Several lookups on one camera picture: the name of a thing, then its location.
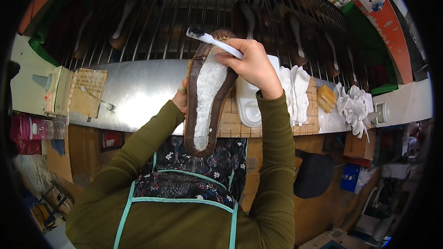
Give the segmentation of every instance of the cardboard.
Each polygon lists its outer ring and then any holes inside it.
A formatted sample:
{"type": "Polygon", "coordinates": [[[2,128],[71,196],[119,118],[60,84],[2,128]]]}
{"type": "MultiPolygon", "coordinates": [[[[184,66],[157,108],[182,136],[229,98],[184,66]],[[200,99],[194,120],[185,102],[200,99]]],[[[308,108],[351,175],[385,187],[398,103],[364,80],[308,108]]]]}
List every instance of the cardboard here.
{"type": "Polygon", "coordinates": [[[46,146],[48,168],[71,183],[86,187],[100,170],[98,129],[67,126],[63,156],[52,149],[51,141],[46,146]]]}
{"type": "Polygon", "coordinates": [[[346,134],[345,150],[343,155],[356,159],[374,159],[375,149],[375,130],[369,129],[369,143],[366,134],[363,133],[362,138],[352,135],[352,132],[346,134]]]}
{"type": "Polygon", "coordinates": [[[92,95],[101,99],[107,78],[108,71],[106,70],[81,68],[77,73],[69,111],[75,111],[96,119],[100,102],[81,91],[81,86],[84,86],[92,95]]]}

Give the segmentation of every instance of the person's left hand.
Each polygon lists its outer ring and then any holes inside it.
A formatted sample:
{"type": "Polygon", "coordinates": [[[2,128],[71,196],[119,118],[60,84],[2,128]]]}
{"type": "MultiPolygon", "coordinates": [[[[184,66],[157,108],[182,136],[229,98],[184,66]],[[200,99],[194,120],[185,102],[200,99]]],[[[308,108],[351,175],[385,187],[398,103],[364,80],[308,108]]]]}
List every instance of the person's left hand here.
{"type": "Polygon", "coordinates": [[[179,86],[179,89],[177,90],[177,93],[174,95],[174,98],[172,99],[172,102],[174,102],[174,104],[183,114],[186,114],[186,109],[188,105],[188,95],[187,95],[188,82],[189,81],[187,77],[183,79],[183,81],[179,86]]]}

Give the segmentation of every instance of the white rag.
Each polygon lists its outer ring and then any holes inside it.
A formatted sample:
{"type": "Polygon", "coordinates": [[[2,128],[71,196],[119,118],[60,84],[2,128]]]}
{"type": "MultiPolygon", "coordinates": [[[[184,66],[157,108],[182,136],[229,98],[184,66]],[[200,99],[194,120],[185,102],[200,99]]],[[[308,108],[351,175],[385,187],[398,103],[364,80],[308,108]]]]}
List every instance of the white rag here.
{"type": "Polygon", "coordinates": [[[286,93],[291,126],[302,125],[307,120],[309,100],[306,90],[309,79],[310,76],[303,67],[293,66],[291,70],[280,67],[280,81],[286,93]]]}
{"type": "Polygon", "coordinates": [[[349,93],[338,83],[335,86],[334,94],[337,97],[337,110],[340,115],[344,115],[346,122],[352,126],[352,134],[362,138],[366,130],[363,119],[368,116],[369,102],[366,100],[366,92],[352,85],[349,93]]]}

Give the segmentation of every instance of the metal rack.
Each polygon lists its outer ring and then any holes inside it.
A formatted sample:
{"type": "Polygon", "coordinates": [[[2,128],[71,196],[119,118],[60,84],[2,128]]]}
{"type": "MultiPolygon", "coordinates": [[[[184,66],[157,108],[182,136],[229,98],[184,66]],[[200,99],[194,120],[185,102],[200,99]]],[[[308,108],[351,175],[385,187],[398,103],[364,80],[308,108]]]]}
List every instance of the metal rack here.
{"type": "MultiPolygon", "coordinates": [[[[185,35],[186,29],[197,25],[208,33],[217,29],[232,30],[231,11],[238,0],[142,0],[136,20],[132,24],[129,38],[122,50],[115,50],[109,44],[109,37],[115,31],[125,0],[102,0],[92,14],[97,27],[91,35],[83,59],[74,58],[70,50],[62,60],[69,69],[78,69],[96,64],[149,59],[191,59],[200,42],[185,35]]],[[[346,25],[340,9],[327,0],[241,0],[249,3],[259,20],[259,34],[254,38],[261,42],[267,53],[279,58],[280,64],[291,68],[288,56],[287,33],[283,17],[286,12],[297,14],[303,24],[319,31],[328,31],[336,47],[351,47],[358,53],[354,37],[346,25]]],[[[309,42],[306,51],[309,61],[304,69],[316,78],[330,82],[341,82],[349,87],[343,73],[341,60],[346,54],[339,54],[341,73],[329,79],[322,64],[321,54],[315,42],[309,42]]]]}

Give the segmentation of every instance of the toothbrush bristles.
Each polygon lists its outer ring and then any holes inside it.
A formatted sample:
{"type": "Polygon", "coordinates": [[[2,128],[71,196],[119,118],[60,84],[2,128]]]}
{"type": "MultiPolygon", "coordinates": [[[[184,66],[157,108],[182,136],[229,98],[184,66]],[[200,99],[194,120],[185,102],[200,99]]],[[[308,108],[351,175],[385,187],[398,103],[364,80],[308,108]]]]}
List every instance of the toothbrush bristles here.
{"type": "Polygon", "coordinates": [[[188,33],[190,35],[198,38],[198,37],[203,36],[205,34],[205,31],[203,31],[203,29],[201,29],[198,26],[194,26],[194,27],[189,28],[188,33]]]}

